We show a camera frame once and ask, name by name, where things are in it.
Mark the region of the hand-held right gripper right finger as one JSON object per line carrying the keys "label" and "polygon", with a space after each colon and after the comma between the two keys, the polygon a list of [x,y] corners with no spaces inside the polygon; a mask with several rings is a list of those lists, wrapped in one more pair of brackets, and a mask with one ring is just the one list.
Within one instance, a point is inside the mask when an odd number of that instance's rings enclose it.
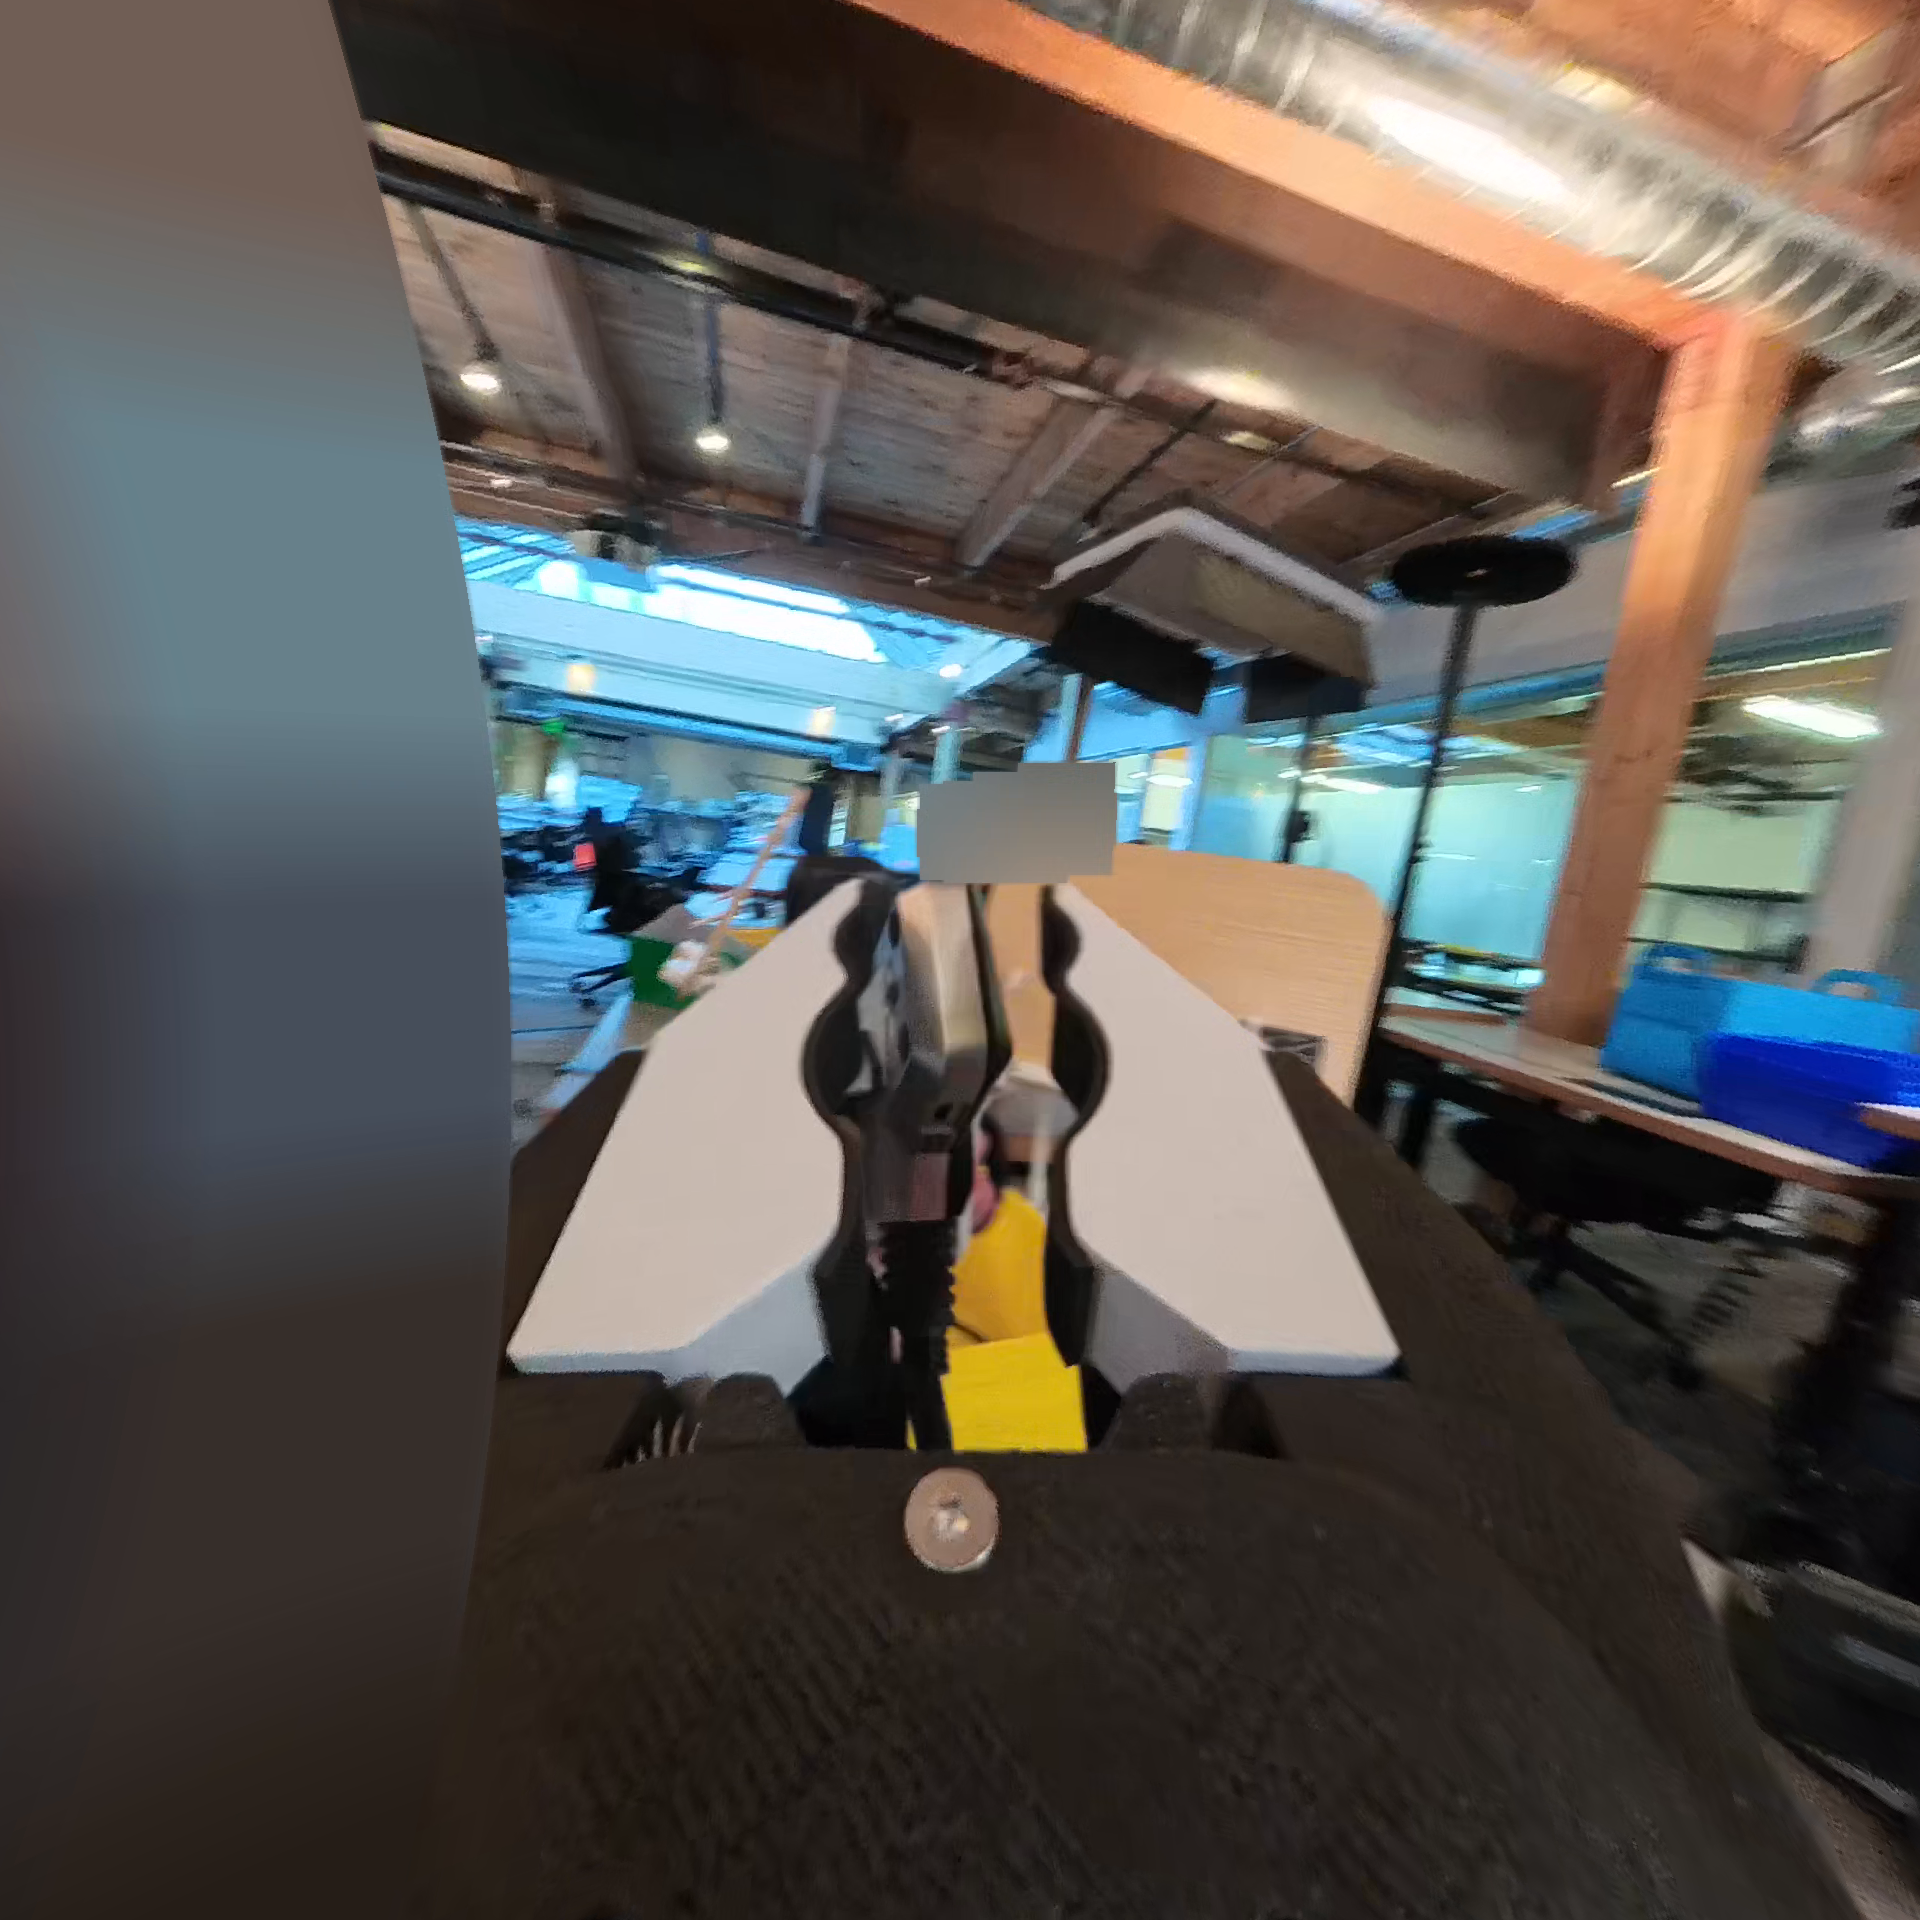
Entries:
{"label": "hand-held right gripper right finger", "polygon": [[1380,1378],[1400,1345],[1260,1036],[1061,881],[1039,897],[1047,1326],[1069,1365]]}

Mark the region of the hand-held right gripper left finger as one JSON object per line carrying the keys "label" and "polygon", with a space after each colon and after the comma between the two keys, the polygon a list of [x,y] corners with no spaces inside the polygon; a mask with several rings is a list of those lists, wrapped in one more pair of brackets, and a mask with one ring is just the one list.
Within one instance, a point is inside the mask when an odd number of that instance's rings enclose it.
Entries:
{"label": "hand-held right gripper left finger", "polygon": [[518,1375],[801,1380],[846,1148],[807,1088],[837,950],[881,880],[844,880],[647,1047],[508,1338]]}

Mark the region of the yellow bin with black divider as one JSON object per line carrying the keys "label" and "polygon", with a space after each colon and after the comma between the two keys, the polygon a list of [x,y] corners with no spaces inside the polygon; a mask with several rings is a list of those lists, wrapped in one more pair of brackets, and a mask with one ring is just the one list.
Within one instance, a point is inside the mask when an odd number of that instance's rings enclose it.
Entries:
{"label": "yellow bin with black divider", "polygon": [[1088,1446],[1081,1373],[1049,1330],[1047,1221],[976,1162],[960,1221],[903,1228],[884,1256],[910,1448]]}

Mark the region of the black silver HDMI switch box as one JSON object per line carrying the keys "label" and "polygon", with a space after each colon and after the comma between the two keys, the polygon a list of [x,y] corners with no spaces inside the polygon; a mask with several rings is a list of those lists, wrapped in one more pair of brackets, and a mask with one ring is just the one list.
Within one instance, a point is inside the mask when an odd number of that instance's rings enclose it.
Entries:
{"label": "black silver HDMI switch box", "polygon": [[926,880],[897,892],[855,1010],[866,1215],[881,1230],[952,1222],[968,1206],[976,1120],[1012,1058],[978,892]]}

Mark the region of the tan board on white stand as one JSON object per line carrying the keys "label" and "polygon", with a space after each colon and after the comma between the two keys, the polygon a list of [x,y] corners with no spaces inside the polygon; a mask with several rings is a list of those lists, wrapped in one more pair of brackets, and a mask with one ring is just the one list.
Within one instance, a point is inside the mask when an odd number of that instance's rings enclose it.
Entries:
{"label": "tan board on white stand", "polygon": [[1065,1000],[1044,960],[1044,906],[1081,950],[1063,986],[1086,1000],[1111,1044],[1111,1089],[1134,1108],[1185,1112],[1239,1098],[1271,1076],[1264,1032],[1293,1038],[1341,1106],[1352,1104],[1384,961],[1384,912],[1354,877],[1234,854],[1119,846],[1111,869],[1044,888],[988,888],[988,930],[1014,1063],[993,1096],[1012,1141],[1065,1138]]}

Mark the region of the blue plastic bin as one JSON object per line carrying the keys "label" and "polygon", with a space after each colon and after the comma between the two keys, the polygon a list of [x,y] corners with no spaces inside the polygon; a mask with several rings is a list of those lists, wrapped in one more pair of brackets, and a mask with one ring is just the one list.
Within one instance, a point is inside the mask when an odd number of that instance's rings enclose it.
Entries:
{"label": "blue plastic bin", "polygon": [[1914,1032],[1918,1012],[1893,976],[1721,980],[1696,1039],[1696,1104],[1708,1120],[1850,1167],[1904,1167],[1908,1143],[1861,1111],[1914,1104]]}
{"label": "blue plastic bin", "polygon": [[1631,967],[1599,1044],[1599,1070],[1697,1101],[1696,1053],[1718,1031],[1741,980],[1717,968],[1709,953],[1653,944]]}

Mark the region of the ceiling-mounted white unit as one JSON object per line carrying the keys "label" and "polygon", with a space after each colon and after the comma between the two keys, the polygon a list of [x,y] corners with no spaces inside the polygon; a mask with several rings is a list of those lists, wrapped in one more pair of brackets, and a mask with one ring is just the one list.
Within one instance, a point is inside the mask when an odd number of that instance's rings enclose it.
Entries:
{"label": "ceiling-mounted white unit", "polygon": [[1103,605],[1231,663],[1290,657],[1327,678],[1375,682],[1378,605],[1245,517],[1174,494],[1094,532],[1055,561],[1052,612]]}

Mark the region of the black floor lamp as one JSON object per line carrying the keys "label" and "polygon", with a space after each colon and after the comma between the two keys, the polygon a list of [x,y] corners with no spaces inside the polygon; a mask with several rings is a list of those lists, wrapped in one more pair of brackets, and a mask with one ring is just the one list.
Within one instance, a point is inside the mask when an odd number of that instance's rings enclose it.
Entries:
{"label": "black floor lamp", "polygon": [[1428,856],[1432,802],[1447,769],[1449,741],[1466,688],[1480,616],[1489,609],[1527,607],[1557,596],[1572,576],[1575,554],[1570,546],[1520,534],[1464,534],[1418,544],[1400,553],[1388,572],[1388,580],[1400,600],[1449,612],[1449,637],[1436,690],[1423,777],[1409,817],[1408,850],[1390,906],[1383,961],[1384,991],[1394,986],[1405,961],[1408,912]]}

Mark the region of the wooden post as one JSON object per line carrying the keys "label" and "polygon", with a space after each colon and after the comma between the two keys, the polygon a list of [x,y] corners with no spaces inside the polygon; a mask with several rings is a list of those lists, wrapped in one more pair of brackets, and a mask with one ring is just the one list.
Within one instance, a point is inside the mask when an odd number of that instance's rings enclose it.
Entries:
{"label": "wooden post", "polygon": [[1543,980],[1525,1012],[1536,1036],[1594,1047],[1614,1016],[1647,864],[1792,365],[1786,342],[1740,318],[1717,319],[1671,351],[1653,474],[1543,941]]}

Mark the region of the silver ventilation duct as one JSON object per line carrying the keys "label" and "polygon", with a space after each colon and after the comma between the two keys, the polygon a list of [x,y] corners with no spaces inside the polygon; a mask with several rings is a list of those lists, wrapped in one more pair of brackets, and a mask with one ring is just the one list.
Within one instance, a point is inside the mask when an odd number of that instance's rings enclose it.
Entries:
{"label": "silver ventilation duct", "polygon": [[1782,322],[1838,365],[1914,374],[1918,268],[1634,116],[1575,101],[1394,4],[1039,2],[1071,31],[1408,159],[1682,297]]}

